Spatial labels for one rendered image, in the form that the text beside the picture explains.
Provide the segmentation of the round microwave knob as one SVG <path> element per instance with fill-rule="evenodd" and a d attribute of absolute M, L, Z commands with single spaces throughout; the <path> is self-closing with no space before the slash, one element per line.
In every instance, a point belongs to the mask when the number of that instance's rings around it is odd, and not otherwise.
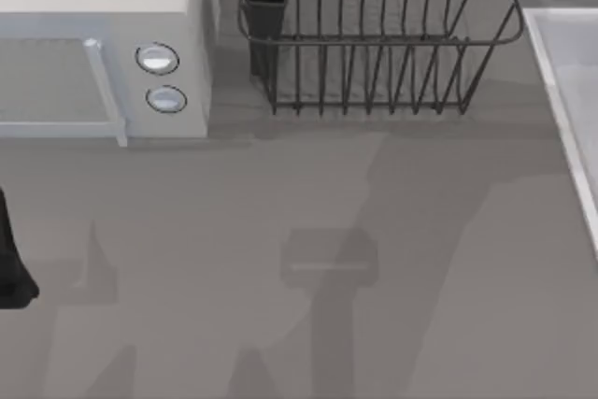
<path fill-rule="evenodd" d="M 135 50 L 135 61 L 143 71 L 155 76 L 171 74 L 180 64 L 177 52 L 160 42 L 140 45 Z"/>
<path fill-rule="evenodd" d="M 145 99 L 149 107 L 161 114 L 177 114 L 188 104 L 186 94 L 171 85 L 147 90 Z"/>

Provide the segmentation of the microwave oven door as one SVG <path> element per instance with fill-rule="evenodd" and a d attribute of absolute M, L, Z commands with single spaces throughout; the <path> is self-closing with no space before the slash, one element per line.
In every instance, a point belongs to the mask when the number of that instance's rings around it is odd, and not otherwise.
<path fill-rule="evenodd" d="M 0 12 L 0 139 L 128 144 L 107 17 Z"/>

